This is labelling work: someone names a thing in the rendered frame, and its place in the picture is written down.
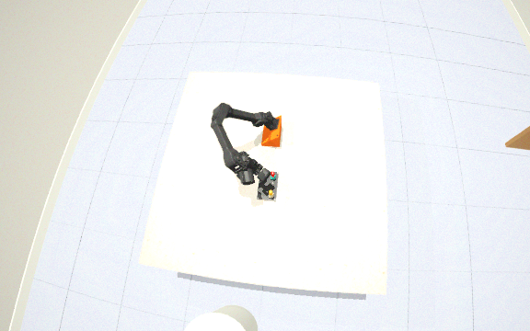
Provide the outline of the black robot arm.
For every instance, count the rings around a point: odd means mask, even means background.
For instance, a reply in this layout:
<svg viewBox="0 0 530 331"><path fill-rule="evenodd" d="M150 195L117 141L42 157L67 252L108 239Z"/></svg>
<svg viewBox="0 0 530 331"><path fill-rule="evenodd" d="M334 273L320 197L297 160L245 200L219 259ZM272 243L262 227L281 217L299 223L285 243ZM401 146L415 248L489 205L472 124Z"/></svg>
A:
<svg viewBox="0 0 530 331"><path fill-rule="evenodd" d="M213 109L211 128L220 143L219 145L223 152L225 167L235 173L236 177L240 179L240 183L244 186L254 184L255 179L253 170L250 169L253 165L253 161L245 155L245 151L238 152L230 143L223 125L225 119L251 121L253 127L264 125L266 128L270 129L270 131L278 129L280 119L274 118L270 111L266 113L250 113L232 108L232 106L227 103L221 103ZM237 166L239 167L235 168Z"/></svg>

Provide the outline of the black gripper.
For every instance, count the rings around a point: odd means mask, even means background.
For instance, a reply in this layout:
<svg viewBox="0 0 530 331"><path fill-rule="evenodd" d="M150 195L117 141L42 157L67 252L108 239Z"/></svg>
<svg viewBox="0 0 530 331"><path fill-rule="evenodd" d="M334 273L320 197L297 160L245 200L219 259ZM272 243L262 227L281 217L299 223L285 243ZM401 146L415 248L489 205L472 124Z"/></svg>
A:
<svg viewBox="0 0 530 331"><path fill-rule="evenodd" d="M246 152L245 152L245 155L249 157L249 154L246 153ZM253 158L251 158L251 159L253 161L253 165L252 165L252 167L250 169L253 170L253 174L255 176L257 176L257 178L261 182L265 182L268 179L268 177L271 175L271 172L267 168L265 168L265 167L263 168L263 165L259 164L258 161L256 161L255 159L253 159Z"/></svg>

